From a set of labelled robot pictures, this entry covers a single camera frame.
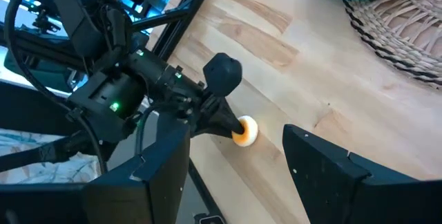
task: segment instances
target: small round object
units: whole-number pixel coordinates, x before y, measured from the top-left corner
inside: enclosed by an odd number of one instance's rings
[[[239,117],[238,120],[244,127],[244,133],[238,134],[232,132],[232,139],[237,145],[248,147],[250,144],[253,144],[258,137],[258,124],[256,124],[256,121],[250,116],[242,116]]]

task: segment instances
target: wood grain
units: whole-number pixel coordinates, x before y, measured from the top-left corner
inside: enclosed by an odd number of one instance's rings
[[[286,123],[415,178],[442,177],[441,92],[378,59],[340,0],[206,0],[170,63],[204,80],[202,67],[221,52],[243,67],[232,109],[260,127],[248,148],[208,135],[192,141],[228,222],[309,222],[285,162]]]

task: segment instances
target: wicker placemat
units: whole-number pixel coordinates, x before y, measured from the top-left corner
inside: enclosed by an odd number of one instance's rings
[[[442,0],[344,0],[361,39],[395,68],[442,89]]]

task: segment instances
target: green led light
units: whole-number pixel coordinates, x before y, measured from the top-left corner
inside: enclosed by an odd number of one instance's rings
[[[117,111],[119,108],[119,104],[118,102],[114,102],[110,107],[109,107],[112,111]]]

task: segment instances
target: light wood surface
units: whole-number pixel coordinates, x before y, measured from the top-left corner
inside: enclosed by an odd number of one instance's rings
[[[206,0],[170,63],[203,80],[220,52],[243,66],[230,105],[260,127],[249,148],[208,135],[191,144],[229,223],[309,222],[285,162],[286,123],[407,175],[442,178],[441,92],[378,59],[341,0]]]

